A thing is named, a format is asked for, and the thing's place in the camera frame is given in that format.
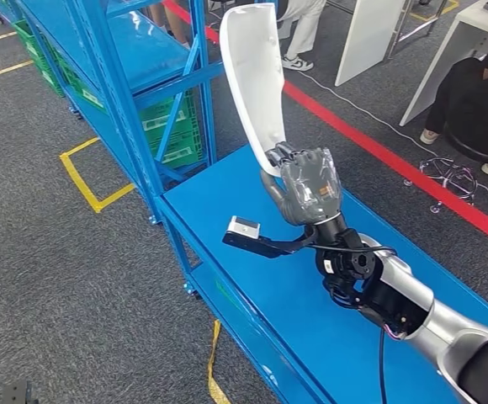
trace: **green plastic crate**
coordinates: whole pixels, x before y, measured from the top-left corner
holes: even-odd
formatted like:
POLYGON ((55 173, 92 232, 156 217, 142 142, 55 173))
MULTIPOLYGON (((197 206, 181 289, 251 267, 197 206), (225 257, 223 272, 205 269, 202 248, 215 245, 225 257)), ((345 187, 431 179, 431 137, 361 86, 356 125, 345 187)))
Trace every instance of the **green plastic crate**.
MULTIPOLYGON (((162 162, 169 167, 178 168, 201 160, 202 157, 201 136, 197 121, 193 122, 194 125, 191 126, 191 130, 187 131, 179 131, 178 128, 174 127, 162 162)), ((153 157, 156 155, 160 140, 149 143, 153 157)))
POLYGON ((86 101, 88 101, 90 104, 94 105, 95 107, 100 109, 101 111, 106 112, 106 108, 104 106, 101 100, 98 99, 95 95, 87 87, 83 81, 82 81, 79 76, 76 74, 72 70, 68 63, 61 56, 58 56, 58 64, 61 67, 64 78, 79 96, 84 98, 86 101))
MULTIPOLYGON (((66 61, 58 54, 56 55, 56 59, 63 76, 76 94, 95 107, 106 112, 101 100, 93 95, 66 61)), ((174 98, 170 97, 139 112, 139 117, 153 156, 156 156, 158 151, 173 102, 174 98)), ((201 136, 199 132, 193 94, 189 90, 181 102, 181 108, 173 124, 169 144, 167 146, 162 162, 169 167, 177 168, 197 162, 202 158, 202 154, 201 136)))
MULTIPOLYGON (((25 46, 27 53, 30 54, 30 58, 33 59, 36 68, 42 75, 42 77, 46 80, 51 88, 54 89, 57 94, 63 97, 64 92, 58 84, 56 76, 51 71, 50 66, 48 64, 48 61, 42 53, 42 50, 40 49, 36 40, 33 35, 33 31, 30 30, 30 26, 27 23, 26 20, 20 20, 16 23, 12 24, 16 32, 18 34, 18 38, 25 46)), ((46 42, 48 49, 55 55, 56 53, 48 42, 47 42, 43 36, 42 38, 46 42)))
MULTIPOLYGON (((167 120, 169 118, 173 102, 174 98, 170 97, 139 112, 139 118, 141 120, 143 129, 149 141, 156 141, 157 139, 162 138, 167 124, 167 120)), ((187 91, 182 98, 174 125, 187 120, 197 120, 193 103, 193 94, 191 90, 187 91)))
POLYGON ((48 84, 49 84, 50 87, 53 88, 54 91, 55 91, 58 95, 64 97, 64 92, 62 91, 62 88, 58 85, 58 78, 56 78, 56 76, 51 69, 42 69, 36 64, 35 64, 35 66, 44 80, 48 82, 48 84))

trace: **table leg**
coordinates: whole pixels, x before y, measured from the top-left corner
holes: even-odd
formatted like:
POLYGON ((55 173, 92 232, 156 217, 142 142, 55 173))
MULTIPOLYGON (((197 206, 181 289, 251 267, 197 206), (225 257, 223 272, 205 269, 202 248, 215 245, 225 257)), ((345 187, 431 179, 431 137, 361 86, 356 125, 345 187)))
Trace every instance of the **table leg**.
POLYGON ((452 66, 458 61, 473 56, 474 51, 481 49, 483 46, 488 48, 488 32, 455 20, 400 125, 404 126, 430 106, 434 101, 438 86, 452 66))

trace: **metal pole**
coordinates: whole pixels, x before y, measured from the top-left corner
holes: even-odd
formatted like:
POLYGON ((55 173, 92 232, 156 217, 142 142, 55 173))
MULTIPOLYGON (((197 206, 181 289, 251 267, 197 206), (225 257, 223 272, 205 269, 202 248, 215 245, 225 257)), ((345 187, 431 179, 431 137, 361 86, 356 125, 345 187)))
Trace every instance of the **metal pole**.
POLYGON ((397 46, 397 43, 401 36, 401 32, 403 32, 403 30, 405 28, 406 20, 409 18, 409 14, 412 8, 412 2, 413 0, 405 0, 403 9, 401 11, 401 21, 399 23, 398 28, 394 31, 393 39, 392 40, 392 44, 390 46, 390 50, 388 51, 387 57, 387 59, 391 59, 392 57, 393 57, 395 48, 396 46, 397 46))
POLYGON ((430 26, 429 30, 427 31, 427 33, 427 35, 430 35, 430 33, 433 32, 434 25, 442 15, 442 12, 444 11, 444 8, 447 3, 448 3, 448 0, 442 0, 442 3, 440 3, 440 6, 439 6, 438 10, 437 10, 437 13, 434 15, 434 21, 430 26))

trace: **black cable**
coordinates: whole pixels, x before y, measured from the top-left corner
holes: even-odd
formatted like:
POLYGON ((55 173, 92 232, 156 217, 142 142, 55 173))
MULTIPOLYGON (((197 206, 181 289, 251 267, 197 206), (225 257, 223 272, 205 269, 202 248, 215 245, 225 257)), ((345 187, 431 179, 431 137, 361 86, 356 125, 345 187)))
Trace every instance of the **black cable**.
POLYGON ((316 250, 326 250, 326 251, 335 251, 337 253, 370 253, 373 251, 390 251, 393 255, 397 255, 397 251, 393 247, 387 246, 376 246, 376 247, 362 247, 362 248, 346 248, 346 247, 327 247, 327 246, 319 246, 317 244, 310 244, 310 248, 314 248, 316 250))
POLYGON ((378 379, 381 382, 382 404, 387 404, 386 387, 384 386, 384 328, 381 327, 381 338, 378 340, 378 379))

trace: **white board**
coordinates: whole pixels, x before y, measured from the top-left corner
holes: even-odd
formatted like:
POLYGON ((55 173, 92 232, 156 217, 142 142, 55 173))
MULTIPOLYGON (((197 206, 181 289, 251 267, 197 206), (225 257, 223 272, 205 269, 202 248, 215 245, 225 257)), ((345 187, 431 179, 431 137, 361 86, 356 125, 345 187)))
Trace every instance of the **white board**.
POLYGON ((357 0, 335 85, 382 61, 404 0, 357 0))

